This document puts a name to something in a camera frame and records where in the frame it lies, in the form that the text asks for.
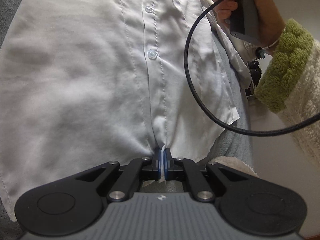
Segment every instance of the bracelet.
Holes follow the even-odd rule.
[[[268,50],[268,49],[272,48],[274,45],[276,45],[276,44],[279,42],[280,38],[281,38],[281,35],[280,35],[280,37],[279,37],[274,43],[272,43],[271,45],[266,46],[266,47],[264,47],[264,48],[262,48],[262,49],[263,49],[263,50]]]

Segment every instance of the green fuzzy cuff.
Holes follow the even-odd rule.
[[[305,69],[313,42],[312,35],[295,20],[287,22],[273,59],[255,91],[255,96],[272,112],[286,108],[284,102]]]

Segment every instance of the shirt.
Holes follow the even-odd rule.
[[[23,0],[0,51],[0,196],[116,160],[206,157],[223,128],[196,104],[183,52],[205,0]],[[220,120],[239,118],[219,52],[250,73],[208,14],[189,48],[192,81]]]

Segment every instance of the clear button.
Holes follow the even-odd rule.
[[[152,12],[153,12],[153,9],[152,9],[151,6],[148,6],[148,5],[147,5],[144,9],[145,9],[146,12],[148,12],[148,13],[152,13]]]
[[[152,59],[152,60],[155,60],[157,58],[157,52],[153,49],[149,49],[148,50],[148,58],[149,59]]]

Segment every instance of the thin black wire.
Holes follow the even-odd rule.
[[[284,128],[284,129],[279,129],[279,130],[272,130],[272,131],[252,131],[252,130],[245,130],[245,129],[241,129],[241,128],[237,128],[231,125],[228,125],[227,123],[224,123],[222,121],[220,121],[218,118],[216,118],[208,109],[207,107],[204,105],[204,103],[201,101],[201,99],[199,98],[191,77],[190,77],[190,73],[189,73],[189,67],[188,67],[188,50],[189,50],[189,45],[190,45],[190,41],[191,41],[191,37],[192,34],[196,28],[196,26],[198,25],[198,23],[201,21],[201,19],[208,13],[210,12],[214,7],[216,7],[217,5],[219,5],[221,2],[223,2],[224,0],[218,0],[216,1],[213,5],[209,6],[198,18],[197,20],[194,22],[193,26],[190,29],[190,32],[188,34],[187,37],[187,41],[186,41],[186,46],[184,49],[184,70],[185,70],[185,74],[186,74],[186,78],[188,81],[188,85],[190,87],[191,93],[193,95],[193,97],[195,98],[196,102],[198,103],[198,105],[201,107],[201,109],[204,111],[204,113],[212,120],[214,121],[217,125],[230,130],[232,132],[235,133],[240,133],[240,134],[244,134],[244,135],[249,135],[249,136],[257,136],[257,137],[270,137],[270,136],[278,136],[278,135],[283,135],[283,134],[287,134],[287,133],[291,133],[297,130],[300,130],[302,128],[305,128],[317,121],[320,120],[320,113],[314,115],[313,117],[310,117],[306,120],[304,120],[301,123],[295,124],[293,126]]]

